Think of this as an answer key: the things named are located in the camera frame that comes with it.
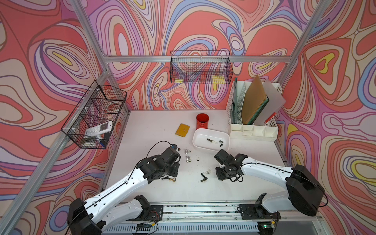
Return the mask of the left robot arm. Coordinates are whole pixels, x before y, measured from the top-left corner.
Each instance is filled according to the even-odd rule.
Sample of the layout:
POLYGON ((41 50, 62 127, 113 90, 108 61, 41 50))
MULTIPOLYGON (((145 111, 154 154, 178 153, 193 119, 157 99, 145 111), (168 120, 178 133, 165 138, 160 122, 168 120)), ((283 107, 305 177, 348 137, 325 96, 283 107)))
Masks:
POLYGON ((162 154, 141 159, 128 175, 106 190, 87 200, 74 200, 69 206, 67 231, 73 235, 100 235, 124 221, 147 218, 152 210, 144 196, 125 204, 123 200, 155 180, 177 177, 181 159, 177 149, 171 144, 162 154))

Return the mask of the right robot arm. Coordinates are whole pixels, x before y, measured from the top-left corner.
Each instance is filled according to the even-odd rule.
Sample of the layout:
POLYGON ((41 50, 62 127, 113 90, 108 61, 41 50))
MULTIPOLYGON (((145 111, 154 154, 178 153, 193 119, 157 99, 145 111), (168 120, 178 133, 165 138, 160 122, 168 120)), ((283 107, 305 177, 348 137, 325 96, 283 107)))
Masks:
POLYGON ((263 193, 250 209, 240 205, 240 211, 251 217, 271 218, 280 211, 297 210, 307 216, 316 216, 325 190, 303 165, 277 166, 257 161, 245 154, 232 156, 219 150, 214 158, 218 162, 215 172, 218 180, 242 181, 243 176, 254 176, 283 188, 279 193, 263 193))

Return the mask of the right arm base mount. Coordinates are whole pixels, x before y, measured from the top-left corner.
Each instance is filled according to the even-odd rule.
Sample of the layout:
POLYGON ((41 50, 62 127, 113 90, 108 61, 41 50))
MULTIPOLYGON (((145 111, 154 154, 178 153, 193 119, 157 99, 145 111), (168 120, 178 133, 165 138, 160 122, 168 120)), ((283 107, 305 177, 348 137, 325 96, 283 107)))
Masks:
POLYGON ((237 211, 241 214, 243 220, 280 220, 281 215, 279 212, 270 213, 262 206, 255 204, 240 204, 237 211))

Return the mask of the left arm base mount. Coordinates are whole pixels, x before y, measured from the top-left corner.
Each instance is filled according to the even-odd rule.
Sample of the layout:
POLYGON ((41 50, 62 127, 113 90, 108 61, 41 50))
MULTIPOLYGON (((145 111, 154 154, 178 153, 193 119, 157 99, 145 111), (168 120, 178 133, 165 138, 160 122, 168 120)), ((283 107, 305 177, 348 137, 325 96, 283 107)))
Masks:
POLYGON ((143 209, 141 214, 128 221, 155 221, 158 222, 163 218, 163 205, 151 205, 148 209, 143 209))

